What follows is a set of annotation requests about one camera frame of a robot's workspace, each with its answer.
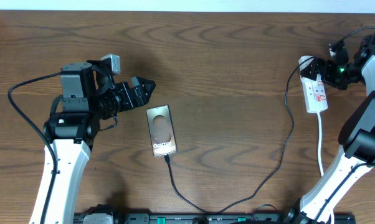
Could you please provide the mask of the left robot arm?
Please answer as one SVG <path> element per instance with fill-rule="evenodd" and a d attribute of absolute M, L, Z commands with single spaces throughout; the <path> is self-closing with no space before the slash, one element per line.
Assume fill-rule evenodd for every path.
<path fill-rule="evenodd" d="M 141 77 L 115 83 L 110 59 L 61 68 L 62 95 L 44 124 L 45 162 L 31 223 L 72 223 L 80 182 L 100 121 L 146 105 L 156 84 Z"/>

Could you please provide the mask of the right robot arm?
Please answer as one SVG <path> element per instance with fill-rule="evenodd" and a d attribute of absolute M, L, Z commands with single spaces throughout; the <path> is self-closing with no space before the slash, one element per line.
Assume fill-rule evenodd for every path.
<path fill-rule="evenodd" d="M 333 210 L 348 190 L 375 167 L 375 34 L 365 36 L 353 61 L 344 40 L 329 46 L 331 59 L 302 56 L 297 70 L 306 108 L 320 113 L 315 103 L 326 102 L 323 85 L 346 90 L 351 83 L 366 86 L 366 99 L 349 117 L 338 136 L 338 153 L 316 185 L 284 216 L 284 223 L 333 223 Z"/>

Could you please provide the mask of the white power strip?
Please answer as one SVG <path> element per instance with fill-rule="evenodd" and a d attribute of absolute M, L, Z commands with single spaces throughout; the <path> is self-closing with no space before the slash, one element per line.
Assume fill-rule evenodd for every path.
<path fill-rule="evenodd" d="M 306 111 L 311 114 L 320 114 L 328 109 L 325 86 L 318 75 L 317 81 L 301 82 L 303 87 Z"/>

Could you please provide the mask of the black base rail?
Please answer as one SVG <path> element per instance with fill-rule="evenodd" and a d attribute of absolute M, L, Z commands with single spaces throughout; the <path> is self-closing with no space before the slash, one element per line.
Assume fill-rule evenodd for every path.
<path fill-rule="evenodd" d="M 193 224 L 193 223 L 282 223 L 277 213 L 256 213 L 255 215 L 150 215 L 147 213 L 128 213 L 118 216 L 105 213 L 76 214 L 73 223 L 124 223 L 124 224 Z"/>

